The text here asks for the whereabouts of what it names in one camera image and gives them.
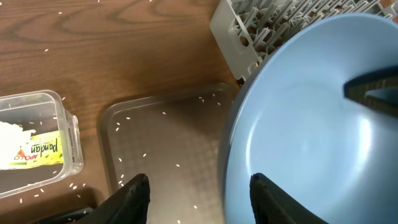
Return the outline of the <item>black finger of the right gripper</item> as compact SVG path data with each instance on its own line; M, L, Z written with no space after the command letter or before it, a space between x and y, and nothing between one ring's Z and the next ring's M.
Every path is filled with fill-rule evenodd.
M345 98L397 118L397 65L353 78L343 91Z

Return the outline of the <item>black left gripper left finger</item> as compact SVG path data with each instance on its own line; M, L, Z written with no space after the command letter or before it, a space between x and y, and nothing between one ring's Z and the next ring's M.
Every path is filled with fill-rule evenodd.
M149 203L149 178L137 174L77 224L146 224Z

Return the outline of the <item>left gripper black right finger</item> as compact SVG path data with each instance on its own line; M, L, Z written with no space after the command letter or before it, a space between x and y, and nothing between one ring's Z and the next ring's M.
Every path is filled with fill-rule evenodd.
M256 224L326 224L262 173L251 176L249 188Z

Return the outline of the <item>blue plate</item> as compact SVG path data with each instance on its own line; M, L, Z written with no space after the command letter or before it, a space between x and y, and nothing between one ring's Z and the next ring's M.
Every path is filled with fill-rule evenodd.
M397 222L397 119L345 98L346 82L397 65L397 24L372 14L317 22L244 83L220 146L227 223L255 223L264 174L327 223Z

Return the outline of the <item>green yellow snack wrapper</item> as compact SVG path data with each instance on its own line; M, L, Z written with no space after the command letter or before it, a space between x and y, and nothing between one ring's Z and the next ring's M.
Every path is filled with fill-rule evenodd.
M27 168L63 164L63 149L59 131L32 136Z

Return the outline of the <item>white tissue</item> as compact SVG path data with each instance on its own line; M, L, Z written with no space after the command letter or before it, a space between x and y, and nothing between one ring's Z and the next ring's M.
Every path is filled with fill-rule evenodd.
M36 130L1 121L1 170L25 169L30 159L31 136Z

